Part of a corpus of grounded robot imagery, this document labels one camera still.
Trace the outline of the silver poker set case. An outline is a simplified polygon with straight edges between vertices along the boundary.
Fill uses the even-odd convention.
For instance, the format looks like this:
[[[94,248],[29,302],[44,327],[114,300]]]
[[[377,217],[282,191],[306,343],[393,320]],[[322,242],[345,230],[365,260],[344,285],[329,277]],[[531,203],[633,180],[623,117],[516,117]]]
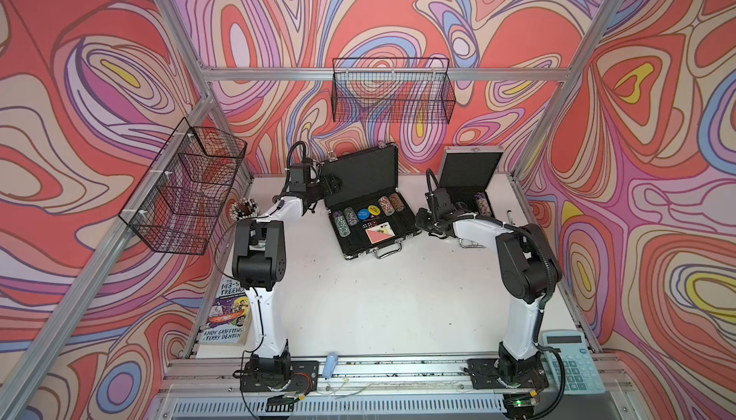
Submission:
[[[463,249],[496,249],[496,237],[504,232],[495,215],[478,214],[475,193],[487,194],[503,151],[499,147],[468,146],[445,149],[440,168],[439,188],[445,188],[454,203],[465,203],[468,212],[453,223],[455,239]]]

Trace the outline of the black poker set case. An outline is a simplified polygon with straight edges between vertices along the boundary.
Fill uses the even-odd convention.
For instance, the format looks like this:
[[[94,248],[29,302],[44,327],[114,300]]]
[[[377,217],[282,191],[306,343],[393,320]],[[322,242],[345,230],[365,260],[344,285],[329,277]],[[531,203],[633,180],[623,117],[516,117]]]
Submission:
[[[399,150],[389,143],[349,153],[322,164],[324,174],[341,179],[337,195],[324,199],[343,257],[373,254],[381,259],[402,250],[404,241],[420,234],[415,213],[399,190]],[[389,222],[396,236],[372,245],[365,230]]]

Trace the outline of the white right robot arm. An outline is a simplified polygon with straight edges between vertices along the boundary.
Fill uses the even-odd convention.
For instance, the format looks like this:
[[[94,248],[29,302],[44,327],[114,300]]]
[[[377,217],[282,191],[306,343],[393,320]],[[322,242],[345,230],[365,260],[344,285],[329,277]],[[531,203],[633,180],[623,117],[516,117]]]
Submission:
[[[515,226],[453,203],[435,174],[425,173],[427,207],[416,215],[416,226],[431,236],[494,247],[501,282],[511,295],[504,337],[498,347],[496,375],[506,387],[519,387],[522,378],[542,370],[540,331],[547,303],[563,274],[552,247],[538,224]]]

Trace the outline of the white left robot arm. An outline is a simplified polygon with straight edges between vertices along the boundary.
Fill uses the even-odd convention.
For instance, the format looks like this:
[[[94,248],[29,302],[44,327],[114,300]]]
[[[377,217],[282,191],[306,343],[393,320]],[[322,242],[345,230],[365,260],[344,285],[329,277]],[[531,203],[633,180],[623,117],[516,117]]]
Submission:
[[[301,383],[310,391],[314,385],[310,376],[293,374],[288,338],[276,311],[276,286],[287,270],[286,224],[314,211],[340,188],[341,180],[324,175],[322,165],[308,157],[307,144],[297,141],[287,152],[285,182],[272,207],[235,223],[232,276],[247,292],[256,333],[256,347],[243,352],[235,372],[244,384],[274,392],[295,390]]]

